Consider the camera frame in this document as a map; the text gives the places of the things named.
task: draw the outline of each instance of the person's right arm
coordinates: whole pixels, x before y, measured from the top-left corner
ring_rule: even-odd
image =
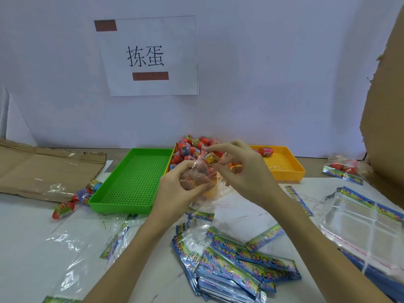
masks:
[[[301,205],[290,198],[275,182],[260,154],[237,140],[213,145],[208,152],[227,152],[214,168],[240,195],[269,212],[295,245],[311,276],[328,303],[391,303],[337,246],[312,223]],[[227,165],[242,163],[235,174]]]

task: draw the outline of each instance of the person's right hand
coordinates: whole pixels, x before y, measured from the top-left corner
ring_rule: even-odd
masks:
[[[262,156],[255,152],[248,144],[241,140],[230,143],[219,143],[206,148],[207,152],[227,152],[229,156],[214,163],[213,168],[218,171],[241,196],[267,209],[274,206],[276,196],[282,189],[275,182],[272,173],[265,164]],[[241,163],[242,170],[228,168],[229,163]]]

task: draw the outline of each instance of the chinese character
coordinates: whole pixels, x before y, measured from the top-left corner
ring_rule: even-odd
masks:
[[[140,53],[138,51],[143,51],[143,49],[139,49],[136,46],[136,49],[134,50],[134,54],[132,54],[133,50],[131,50],[130,47],[128,47],[127,53],[129,53],[129,57],[128,57],[128,60],[130,60],[129,66],[131,66],[131,67],[136,66],[137,62],[139,62],[139,65],[138,65],[139,67],[142,66],[142,62],[144,64],[146,64],[146,62],[143,60],[143,58],[145,58],[145,57],[144,56],[140,57]]]
[[[146,56],[149,56],[150,53],[153,54],[153,56],[149,56],[149,62],[151,65],[148,66],[156,66],[156,65],[163,65],[164,64],[161,62],[161,56],[156,56],[156,55],[162,55],[163,53],[157,53],[157,51],[160,51],[161,46],[157,46],[157,47],[147,47],[149,48],[149,53]]]

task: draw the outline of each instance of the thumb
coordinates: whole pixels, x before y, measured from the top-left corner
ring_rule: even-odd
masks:
[[[234,174],[227,166],[220,165],[219,163],[213,164],[213,169],[219,172],[223,176],[227,183],[233,186],[233,183],[237,181],[237,175]]]
[[[209,191],[210,189],[212,189],[214,187],[215,187],[215,184],[206,183],[206,184],[199,185],[198,187],[195,187],[192,190],[189,190],[188,193],[191,195],[192,198],[196,198],[199,195]]]

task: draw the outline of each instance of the forearm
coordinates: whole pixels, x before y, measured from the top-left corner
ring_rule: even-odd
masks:
[[[149,217],[82,303],[127,303],[147,260],[165,230],[166,228]]]
[[[366,278],[312,223],[298,202],[282,191],[270,212],[295,245],[328,303],[390,300]]]

